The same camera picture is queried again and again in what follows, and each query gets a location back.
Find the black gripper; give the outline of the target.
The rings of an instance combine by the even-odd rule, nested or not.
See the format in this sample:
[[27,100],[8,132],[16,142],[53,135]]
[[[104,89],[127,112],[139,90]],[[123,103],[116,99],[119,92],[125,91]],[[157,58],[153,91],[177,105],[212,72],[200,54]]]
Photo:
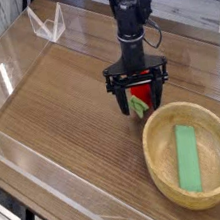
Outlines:
[[128,99],[125,89],[151,83],[151,98],[153,109],[160,106],[162,96],[162,81],[168,80],[165,56],[145,54],[138,64],[126,64],[123,59],[109,66],[103,71],[106,89],[114,92],[120,110],[124,115],[129,115]]

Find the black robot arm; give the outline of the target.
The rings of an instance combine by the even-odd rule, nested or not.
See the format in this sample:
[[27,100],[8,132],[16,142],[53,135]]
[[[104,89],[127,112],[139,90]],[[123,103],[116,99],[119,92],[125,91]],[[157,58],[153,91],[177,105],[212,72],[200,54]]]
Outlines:
[[148,85],[149,99],[153,109],[160,106],[163,84],[168,80],[165,56],[144,53],[143,42],[158,48],[162,31],[158,24],[149,19],[152,0],[108,0],[115,21],[117,39],[121,46],[118,61],[103,71],[106,89],[116,96],[120,110],[129,115],[126,90]]

